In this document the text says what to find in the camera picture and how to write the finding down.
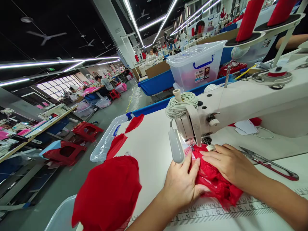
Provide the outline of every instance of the plastic stool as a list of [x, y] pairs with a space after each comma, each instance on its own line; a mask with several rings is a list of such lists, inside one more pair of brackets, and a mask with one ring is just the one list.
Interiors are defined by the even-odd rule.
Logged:
[[43, 157], [60, 165], [73, 166], [77, 162], [77, 155], [81, 151], [85, 150], [87, 150], [87, 147], [83, 147], [67, 141], [61, 141], [60, 148], [46, 151], [43, 153]]
[[109, 92], [109, 95], [113, 100], [121, 97], [121, 94], [115, 89], [112, 89], [112, 91]]
[[96, 141], [95, 135], [104, 130], [88, 122], [81, 122], [72, 129], [72, 132], [80, 135], [85, 140], [93, 143]]

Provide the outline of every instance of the thread spool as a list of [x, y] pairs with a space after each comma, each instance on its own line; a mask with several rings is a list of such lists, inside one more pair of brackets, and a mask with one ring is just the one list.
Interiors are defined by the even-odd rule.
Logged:
[[181, 91], [180, 91], [180, 89], [175, 89], [175, 90], [173, 90], [172, 93], [174, 94], [175, 100], [176, 100], [176, 101], [182, 102]]
[[297, 0], [279, 0], [267, 26], [275, 26], [285, 22], [289, 18], [296, 2]]
[[138, 55], [135, 55], [136, 62], [139, 62]]
[[250, 0], [248, 2], [236, 42], [247, 40], [252, 36], [263, 2], [264, 0]]

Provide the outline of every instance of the concrete floor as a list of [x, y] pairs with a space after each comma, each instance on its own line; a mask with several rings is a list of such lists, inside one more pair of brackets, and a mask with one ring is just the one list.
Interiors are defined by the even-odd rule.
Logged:
[[[112, 104], [97, 111], [89, 122], [98, 121], [98, 127], [106, 130], [112, 120], [126, 113], [134, 111], [152, 104], [150, 96], [146, 96], [135, 80], [132, 79], [127, 84], [127, 91], [123, 92], [120, 99], [116, 99]], [[47, 182], [36, 199], [38, 203], [27, 209], [13, 211], [7, 214], [0, 222], [1, 231], [43, 231], [48, 224], [58, 206], [68, 197], [77, 194], [84, 183], [88, 172], [100, 163], [92, 163], [89, 158], [96, 143], [87, 143], [87, 151], [80, 160], [72, 167], [64, 167], [57, 170], [53, 177]]]

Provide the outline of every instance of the yellow floor line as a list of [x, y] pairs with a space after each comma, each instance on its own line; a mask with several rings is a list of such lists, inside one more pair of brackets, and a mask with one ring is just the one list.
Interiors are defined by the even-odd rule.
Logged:
[[134, 92], [135, 92], [135, 89], [133, 89], [133, 93], [132, 93], [132, 96], [131, 96], [131, 100], [129, 101], [129, 104], [128, 104], [128, 107], [127, 107], [126, 113], [128, 112], [129, 105], [131, 104], [131, 101], [132, 101], [132, 99], [133, 99]]

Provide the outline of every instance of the red-handled scissors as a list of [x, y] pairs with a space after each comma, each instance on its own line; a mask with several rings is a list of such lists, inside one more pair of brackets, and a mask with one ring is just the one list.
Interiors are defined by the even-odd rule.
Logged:
[[[243, 153], [243, 154], [244, 154], [246, 157], [248, 157], [249, 159], [251, 159], [251, 160], [257, 162], [258, 164], [261, 164], [261, 165], [263, 165], [263, 166], [269, 168], [270, 170], [272, 170], [272, 171], [278, 173], [279, 175], [282, 175], [283, 177], [285, 177], [285, 178], [287, 178], [287, 179], [289, 179], [289, 180], [292, 180], [292, 181], [298, 181], [298, 180], [299, 180], [299, 176], [298, 176], [296, 173], [291, 172], [290, 170], [288, 170], [288, 169], [286, 169], [286, 168], [284, 168], [284, 167], [282, 167], [282, 166], [280, 166], [280, 165], [278, 165], [278, 164], [276, 164], [276, 163], [274, 163], [274, 162], [272, 162], [272, 161], [266, 159], [265, 157], [260, 156], [260, 155], [258, 155], [258, 154], [256, 154], [256, 153], [254, 153], [253, 151], [250, 151], [249, 149], [242, 148], [241, 146], [239, 146], [239, 147], [240, 147], [241, 149], [244, 150], [244, 152], [243, 152], [243, 151], [240, 151], [241, 153]], [[283, 169], [283, 170], [286, 171], [289, 175], [283, 174], [282, 172], [280, 172], [280, 171], [274, 169], [274, 168], [272, 167], [272, 165], [274, 165], [274, 166], [276, 166], [276, 167], [279, 167], [279, 168]]]

